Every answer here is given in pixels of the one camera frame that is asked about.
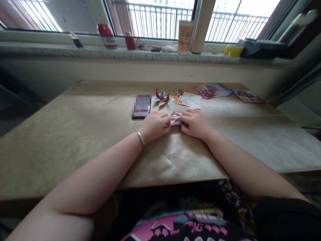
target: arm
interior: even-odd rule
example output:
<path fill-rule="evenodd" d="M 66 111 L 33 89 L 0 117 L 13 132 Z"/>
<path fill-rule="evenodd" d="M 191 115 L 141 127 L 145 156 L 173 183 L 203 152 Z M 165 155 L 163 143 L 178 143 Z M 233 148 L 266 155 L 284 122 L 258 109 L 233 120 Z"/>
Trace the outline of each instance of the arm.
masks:
<path fill-rule="evenodd" d="M 213 130 L 199 110 L 188 110 L 180 118 L 181 131 L 202 139 L 235 183 L 251 197 L 308 200 L 287 180 L 263 162 Z"/>
<path fill-rule="evenodd" d="M 147 144 L 167 134 L 170 123 L 167 114 L 153 112 L 138 131 Z M 90 215 L 108 200 L 142 148 L 134 132 L 79 168 L 40 201 L 8 240 L 90 240 Z"/>

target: cardboard tube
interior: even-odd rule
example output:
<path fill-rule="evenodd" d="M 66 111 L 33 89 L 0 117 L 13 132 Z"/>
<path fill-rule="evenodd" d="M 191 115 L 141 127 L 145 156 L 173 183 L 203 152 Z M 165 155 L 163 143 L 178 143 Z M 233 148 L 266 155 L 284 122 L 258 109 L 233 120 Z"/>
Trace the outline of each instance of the cardboard tube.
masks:
<path fill-rule="evenodd" d="M 216 0 L 202 0 L 200 15 L 198 16 L 192 53 L 200 54 L 203 50 L 208 26 L 213 15 Z"/>

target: window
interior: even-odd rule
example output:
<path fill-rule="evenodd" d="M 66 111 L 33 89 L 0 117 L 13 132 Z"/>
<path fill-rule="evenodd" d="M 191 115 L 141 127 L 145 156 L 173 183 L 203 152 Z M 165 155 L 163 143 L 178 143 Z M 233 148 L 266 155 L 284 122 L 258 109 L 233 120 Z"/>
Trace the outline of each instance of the window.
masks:
<path fill-rule="evenodd" d="M 192 20 L 194 0 L 181 1 L 182 7 L 173 2 L 149 0 L 106 0 L 116 35 L 131 32 L 137 37 L 178 39 L 179 20 Z"/>
<path fill-rule="evenodd" d="M 257 39 L 280 0 L 217 0 L 205 41 Z"/>
<path fill-rule="evenodd" d="M 101 46 L 97 23 L 109 22 L 116 37 L 122 38 L 129 31 L 135 37 L 154 39 L 145 43 L 168 45 L 178 39 L 179 20 L 197 21 L 201 2 L 0 0 L 0 41 L 69 44 L 66 33 L 72 30 L 83 34 L 82 41 L 87 45 Z M 222 51 L 226 43 L 237 43 L 240 38 L 277 41 L 298 14 L 314 9 L 321 11 L 320 0 L 216 0 L 213 12 L 209 12 L 204 51 Z M 320 33 L 320 18 L 321 15 L 290 46 L 296 49 L 296 55 Z M 117 41 L 124 47 L 123 38 Z"/>
<path fill-rule="evenodd" d="M 0 18 L 6 29 L 95 33 L 97 26 L 86 0 L 1 0 Z"/>
<path fill-rule="evenodd" d="M 106 0 L 115 33 L 129 31 L 145 38 L 178 39 L 178 21 L 192 20 L 194 0 L 155 1 Z M 240 38 L 257 39 L 280 0 L 216 0 L 205 41 L 237 43 Z"/>

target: paper crane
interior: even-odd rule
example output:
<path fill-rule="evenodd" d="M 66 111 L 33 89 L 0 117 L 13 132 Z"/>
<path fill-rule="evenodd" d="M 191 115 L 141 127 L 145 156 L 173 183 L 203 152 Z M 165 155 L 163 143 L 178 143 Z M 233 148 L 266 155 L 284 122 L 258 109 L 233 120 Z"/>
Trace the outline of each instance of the paper crane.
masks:
<path fill-rule="evenodd" d="M 153 99 L 153 101 L 159 101 L 158 106 L 165 105 L 169 100 L 170 100 L 170 94 L 167 95 L 165 98 L 165 91 L 161 92 L 160 94 L 158 93 L 158 90 L 156 88 L 156 98 Z"/>

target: window sill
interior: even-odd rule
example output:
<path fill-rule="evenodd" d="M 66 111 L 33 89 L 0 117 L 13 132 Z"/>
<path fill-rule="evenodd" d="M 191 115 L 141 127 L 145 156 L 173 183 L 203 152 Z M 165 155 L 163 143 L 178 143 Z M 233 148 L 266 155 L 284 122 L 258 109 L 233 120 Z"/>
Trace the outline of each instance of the window sill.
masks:
<path fill-rule="evenodd" d="M 187 63 L 213 63 L 234 65 L 268 65 L 289 66 L 292 60 L 279 59 L 258 60 L 244 58 L 229 58 L 223 54 L 203 52 L 200 55 L 188 53 L 163 53 L 144 50 L 129 51 L 126 48 L 108 50 L 105 47 L 86 46 L 78 49 L 71 45 L 31 44 L 0 42 L 0 54 L 2 55 L 25 55 L 44 57 L 69 57 L 69 58 L 94 58 L 94 59 L 117 59 L 117 60 L 153 60 L 174 61 Z"/>

